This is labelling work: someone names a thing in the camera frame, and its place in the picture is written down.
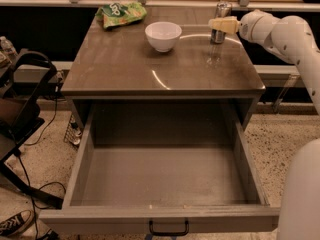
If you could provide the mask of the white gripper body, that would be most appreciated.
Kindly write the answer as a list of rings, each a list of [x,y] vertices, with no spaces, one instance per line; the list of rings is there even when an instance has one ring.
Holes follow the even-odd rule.
[[[271,31],[278,21],[279,19],[270,13],[261,10],[251,11],[240,20],[240,37],[266,48],[272,44]]]

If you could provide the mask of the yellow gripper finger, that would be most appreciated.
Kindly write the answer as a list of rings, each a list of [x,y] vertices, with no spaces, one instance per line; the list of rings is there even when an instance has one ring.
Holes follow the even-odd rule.
[[[239,31],[240,22],[235,16],[210,19],[208,25],[211,29],[227,34],[235,34]]]

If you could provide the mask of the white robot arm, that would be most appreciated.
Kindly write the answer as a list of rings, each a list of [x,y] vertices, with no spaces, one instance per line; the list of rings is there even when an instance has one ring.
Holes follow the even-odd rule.
[[[208,26],[239,34],[293,65],[320,114],[320,51],[308,22],[297,16],[278,18],[262,10],[244,16],[211,19]],[[320,139],[302,146],[290,162],[279,213],[277,240],[320,240]]]

